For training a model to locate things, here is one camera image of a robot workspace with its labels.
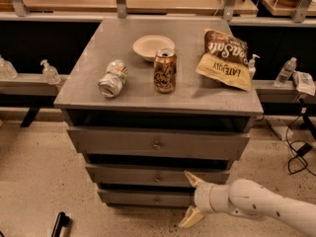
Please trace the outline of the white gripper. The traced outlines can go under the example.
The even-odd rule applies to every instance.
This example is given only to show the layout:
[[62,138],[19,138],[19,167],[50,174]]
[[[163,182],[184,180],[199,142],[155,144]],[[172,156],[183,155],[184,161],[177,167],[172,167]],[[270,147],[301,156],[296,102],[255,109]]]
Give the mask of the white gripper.
[[181,228],[190,228],[204,218],[207,213],[228,213],[230,208],[229,186],[204,182],[193,173],[186,171],[185,176],[196,188],[195,206],[189,206],[185,217],[179,223]]

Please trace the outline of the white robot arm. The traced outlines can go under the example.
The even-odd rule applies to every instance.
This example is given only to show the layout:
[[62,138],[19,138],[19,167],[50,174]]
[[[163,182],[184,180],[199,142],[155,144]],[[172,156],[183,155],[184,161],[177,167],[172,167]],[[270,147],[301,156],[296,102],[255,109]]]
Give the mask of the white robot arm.
[[181,228],[192,227],[209,213],[226,213],[249,219],[274,218],[308,237],[316,237],[315,204],[277,195],[247,179],[218,185],[189,171],[185,176],[195,188],[194,205],[188,207],[179,223]]

